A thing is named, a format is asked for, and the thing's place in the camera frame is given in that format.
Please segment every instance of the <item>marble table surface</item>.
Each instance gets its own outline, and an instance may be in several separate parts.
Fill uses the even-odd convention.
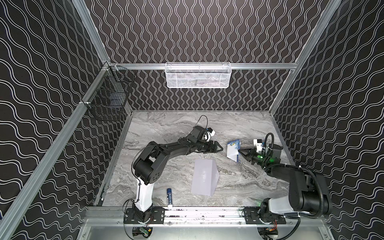
[[[267,112],[134,112],[103,206],[122,206],[125,200],[136,197],[131,162],[140,149],[150,141],[171,143],[186,136],[202,114],[208,117],[208,127],[216,132],[212,140],[218,141],[224,150],[170,159],[154,184],[154,205],[166,205],[167,188],[172,189],[174,206],[258,206],[267,197],[288,194],[289,184],[268,176],[260,166],[251,165],[241,156],[240,162],[227,158],[227,142],[235,139],[241,139],[241,148],[247,148],[253,146],[253,139],[264,139],[268,132],[272,132],[275,143],[281,145]],[[204,117],[199,125],[205,127]],[[216,161],[219,179],[211,197],[191,193],[197,158]],[[284,151],[281,162],[289,163]]]

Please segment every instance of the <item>folded paper card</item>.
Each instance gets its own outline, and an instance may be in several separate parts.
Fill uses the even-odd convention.
[[[191,193],[212,196],[218,181],[215,160],[196,159],[193,171]]]
[[[227,144],[227,158],[232,159],[235,162],[239,161],[240,139],[230,141]]]

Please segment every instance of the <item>patterned wall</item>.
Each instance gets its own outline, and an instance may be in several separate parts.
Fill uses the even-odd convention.
[[[327,0],[85,0],[115,63],[290,63]]]
[[[124,121],[98,122],[86,113],[12,239],[76,239],[123,126]]]
[[[343,0],[275,115],[323,173],[337,240],[384,239],[384,1]]]
[[[0,0],[0,219],[101,68],[70,0]]]
[[[121,74],[126,72],[119,68]],[[164,71],[138,71],[129,92],[133,109],[269,110],[289,70],[232,71],[228,88],[168,88]]]

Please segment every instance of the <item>wire mesh basket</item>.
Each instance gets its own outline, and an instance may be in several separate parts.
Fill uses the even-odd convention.
[[[99,121],[124,121],[129,85],[129,81],[117,78],[114,72],[107,71],[86,104],[93,117]]]
[[[166,63],[169,88],[227,88],[231,78],[230,63]]]
[[[136,74],[123,66],[110,66],[112,75],[119,83],[132,83],[135,80]]]

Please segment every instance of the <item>black mounting bracket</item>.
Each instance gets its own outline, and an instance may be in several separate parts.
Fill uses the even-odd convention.
[[[260,207],[245,207],[243,216],[246,224],[269,224],[276,220],[277,224],[286,224],[282,215],[273,213],[259,213]]]
[[[152,207],[150,224],[164,224],[165,208]],[[133,208],[128,208],[124,214],[124,224],[142,224],[134,218]]]

